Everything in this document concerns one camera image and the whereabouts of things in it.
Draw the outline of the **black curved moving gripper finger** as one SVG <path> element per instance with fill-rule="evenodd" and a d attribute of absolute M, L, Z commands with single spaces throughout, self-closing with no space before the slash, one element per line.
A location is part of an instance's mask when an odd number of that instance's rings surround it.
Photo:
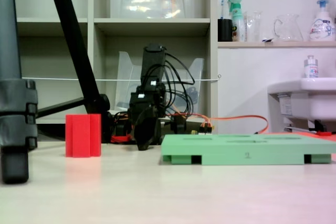
<path fill-rule="evenodd" d="M 159 142 L 157 108 L 154 106 L 145 108 L 135 122 L 134 138 L 139 151 L 145 151 L 150 145 Z"/>

